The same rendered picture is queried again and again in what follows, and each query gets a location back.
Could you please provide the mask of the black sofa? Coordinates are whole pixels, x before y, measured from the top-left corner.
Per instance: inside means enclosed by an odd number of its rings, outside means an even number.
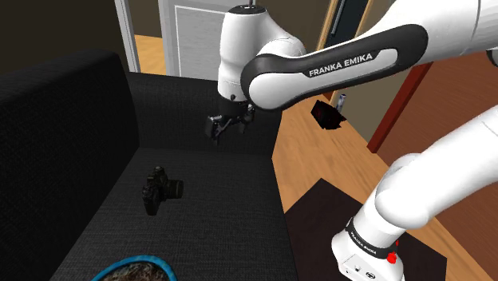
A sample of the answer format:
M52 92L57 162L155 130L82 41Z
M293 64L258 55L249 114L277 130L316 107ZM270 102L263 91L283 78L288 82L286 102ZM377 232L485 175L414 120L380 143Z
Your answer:
M281 116L214 145L218 98L104 50L0 75L0 281L91 281L136 255L178 281L298 281L271 160ZM184 193L149 216L156 166Z

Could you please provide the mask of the black box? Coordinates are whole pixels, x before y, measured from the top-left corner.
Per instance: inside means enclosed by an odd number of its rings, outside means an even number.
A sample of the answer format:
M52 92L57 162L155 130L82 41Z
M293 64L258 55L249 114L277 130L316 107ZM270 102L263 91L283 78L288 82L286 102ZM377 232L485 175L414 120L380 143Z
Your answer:
M310 112L322 129L334 130L341 127L346 118L332 105L317 100Z

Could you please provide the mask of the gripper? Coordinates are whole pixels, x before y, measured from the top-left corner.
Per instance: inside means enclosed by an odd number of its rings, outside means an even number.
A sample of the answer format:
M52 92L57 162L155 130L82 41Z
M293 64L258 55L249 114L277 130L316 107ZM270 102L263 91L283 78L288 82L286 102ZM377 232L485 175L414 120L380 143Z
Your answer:
M244 134L247 126L255 119L255 108L248 101L230 101L219 99L219 116L208 117L205 133L214 145L219 143L219 136L232 123L239 123L239 132Z

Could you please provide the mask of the blue bowl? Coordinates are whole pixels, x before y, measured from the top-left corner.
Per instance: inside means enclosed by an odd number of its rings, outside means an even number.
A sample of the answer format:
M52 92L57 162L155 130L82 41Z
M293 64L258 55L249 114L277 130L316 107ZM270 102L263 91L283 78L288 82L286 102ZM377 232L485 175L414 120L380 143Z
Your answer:
M153 255L136 255L106 267L91 281L178 281L171 266Z

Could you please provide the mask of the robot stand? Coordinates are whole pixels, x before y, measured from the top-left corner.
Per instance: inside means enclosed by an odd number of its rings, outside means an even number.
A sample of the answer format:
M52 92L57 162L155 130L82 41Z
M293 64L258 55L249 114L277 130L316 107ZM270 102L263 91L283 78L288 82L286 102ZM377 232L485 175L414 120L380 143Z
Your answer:
M299 281L350 281L338 270L331 240L361 206L320 179L285 213ZM405 281L445 281L447 259L407 232L398 253Z

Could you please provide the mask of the red brown cabinet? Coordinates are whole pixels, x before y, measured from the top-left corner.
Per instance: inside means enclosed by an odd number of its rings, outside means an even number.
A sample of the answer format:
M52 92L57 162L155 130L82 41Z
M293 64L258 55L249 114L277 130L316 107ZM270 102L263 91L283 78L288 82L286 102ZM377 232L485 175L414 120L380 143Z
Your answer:
M498 68L484 52L432 64L377 154L392 164L498 105ZM449 281L498 281L498 184L442 212L413 236L447 258Z

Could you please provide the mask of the white door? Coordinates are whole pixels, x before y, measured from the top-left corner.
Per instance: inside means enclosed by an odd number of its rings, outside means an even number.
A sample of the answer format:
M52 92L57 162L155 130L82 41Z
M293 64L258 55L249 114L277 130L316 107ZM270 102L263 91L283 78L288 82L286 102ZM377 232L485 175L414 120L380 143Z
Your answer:
M256 0L158 0L168 76L216 81L225 13Z

